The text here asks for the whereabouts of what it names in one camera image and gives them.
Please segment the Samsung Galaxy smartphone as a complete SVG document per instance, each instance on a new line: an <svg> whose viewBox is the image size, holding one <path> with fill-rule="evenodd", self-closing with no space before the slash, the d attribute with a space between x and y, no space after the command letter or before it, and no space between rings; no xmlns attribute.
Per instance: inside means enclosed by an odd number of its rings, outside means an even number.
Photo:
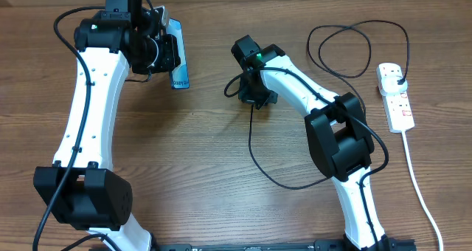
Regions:
<svg viewBox="0 0 472 251"><path fill-rule="evenodd" d="M184 38L181 28L181 22L171 18L169 26L166 29L168 35L176 37L176 51L175 59L179 59L179 63L170 73L170 84L172 89L188 89L190 87L190 80L187 71L187 61L184 49Z"/></svg>

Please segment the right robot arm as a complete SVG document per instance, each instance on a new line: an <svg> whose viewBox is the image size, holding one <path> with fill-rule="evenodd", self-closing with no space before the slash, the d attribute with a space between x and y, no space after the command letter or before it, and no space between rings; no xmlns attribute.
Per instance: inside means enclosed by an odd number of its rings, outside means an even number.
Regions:
<svg viewBox="0 0 472 251"><path fill-rule="evenodd" d="M284 97L303 116L310 156L339 197L346 249L387 250L369 183L370 155L378 137L368 127L358 98L324 89L275 44L262 49L246 35L231 53L243 70L236 77L239 100L256 110Z"/></svg>

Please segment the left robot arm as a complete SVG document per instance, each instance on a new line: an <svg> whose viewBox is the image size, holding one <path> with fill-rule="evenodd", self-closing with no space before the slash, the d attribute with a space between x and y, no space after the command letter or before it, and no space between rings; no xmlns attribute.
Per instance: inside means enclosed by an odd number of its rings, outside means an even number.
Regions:
<svg viewBox="0 0 472 251"><path fill-rule="evenodd" d="M52 164L36 168L33 177L44 214L108 250L157 250L153 234L133 216L131 184L115 174L111 146L130 73L140 83L166 73L173 89L189 88L181 23L150 0L105 0L67 47L77 60L68 123Z"/></svg>

